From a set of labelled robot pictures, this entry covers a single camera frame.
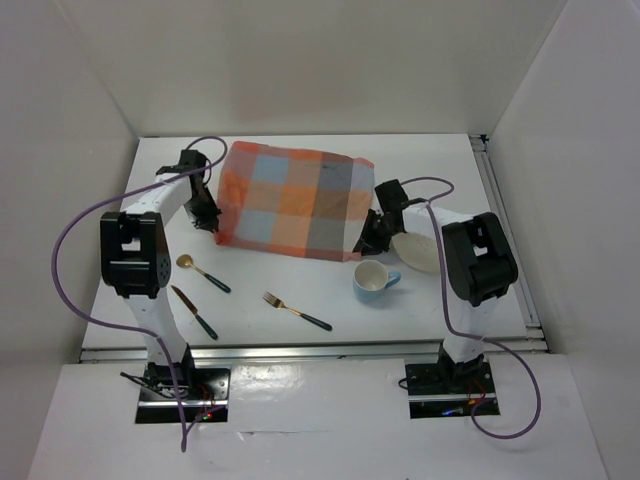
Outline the orange blue checkered cloth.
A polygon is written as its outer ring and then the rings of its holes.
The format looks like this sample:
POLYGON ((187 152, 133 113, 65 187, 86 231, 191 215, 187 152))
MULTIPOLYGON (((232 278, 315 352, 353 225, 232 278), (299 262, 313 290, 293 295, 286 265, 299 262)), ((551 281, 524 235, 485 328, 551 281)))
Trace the orange blue checkered cloth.
POLYGON ((236 141, 219 176, 217 245, 345 262, 359 258, 374 193, 365 158, 236 141))

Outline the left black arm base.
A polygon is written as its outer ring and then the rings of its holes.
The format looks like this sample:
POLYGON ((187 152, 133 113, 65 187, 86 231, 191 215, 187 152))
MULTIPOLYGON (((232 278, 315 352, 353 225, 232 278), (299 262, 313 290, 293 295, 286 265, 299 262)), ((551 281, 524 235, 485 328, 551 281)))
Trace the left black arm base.
MULTIPOLYGON (((172 387, 153 386, 149 379, 121 372, 120 376, 139 387, 136 424, 179 424, 180 417, 172 387)), ((187 424, 226 423, 229 409, 231 369, 228 366, 202 368, 196 373, 194 385, 181 386, 187 424)))

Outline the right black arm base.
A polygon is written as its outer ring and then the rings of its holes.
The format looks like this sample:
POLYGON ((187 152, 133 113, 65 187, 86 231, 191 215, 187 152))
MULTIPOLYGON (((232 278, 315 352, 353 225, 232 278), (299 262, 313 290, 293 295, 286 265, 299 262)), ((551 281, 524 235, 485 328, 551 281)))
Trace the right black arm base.
POLYGON ((397 385, 408 396, 411 419, 499 416, 500 407, 492 370, 484 362, 470 377, 446 383, 435 363, 406 364, 397 385))

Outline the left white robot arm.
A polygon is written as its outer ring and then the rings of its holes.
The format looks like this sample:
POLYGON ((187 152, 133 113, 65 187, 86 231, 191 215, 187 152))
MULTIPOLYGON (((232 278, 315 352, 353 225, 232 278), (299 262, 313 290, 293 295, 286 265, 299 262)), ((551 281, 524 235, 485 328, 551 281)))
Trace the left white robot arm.
POLYGON ((193 394, 198 376, 168 299, 172 262, 165 223, 184 209, 195 229, 219 230, 221 210, 204 182, 207 163, 197 150, 182 151, 177 164, 157 171, 158 188, 126 210, 107 212, 100 219, 103 281, 124 299, 136 327, 148 336, 145 376, 149 383, 162 386, 176 399, 193 394))

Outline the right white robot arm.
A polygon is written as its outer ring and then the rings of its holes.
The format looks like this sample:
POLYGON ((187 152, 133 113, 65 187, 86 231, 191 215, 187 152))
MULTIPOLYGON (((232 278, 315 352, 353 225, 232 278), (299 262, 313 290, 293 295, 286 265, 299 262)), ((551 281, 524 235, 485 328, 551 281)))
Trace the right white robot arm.
POLYGON ((436 379, 444 390, 460 391, 480 371, 497 302, 518 279, 500 220, 492 212, 469 215, 434 207, 443 194, 411 199, 397 179, 376 186, 375 194, 380 210, 368 212, 354 251, 381 254, 401 234, 435 243, 447 329, 436 379))

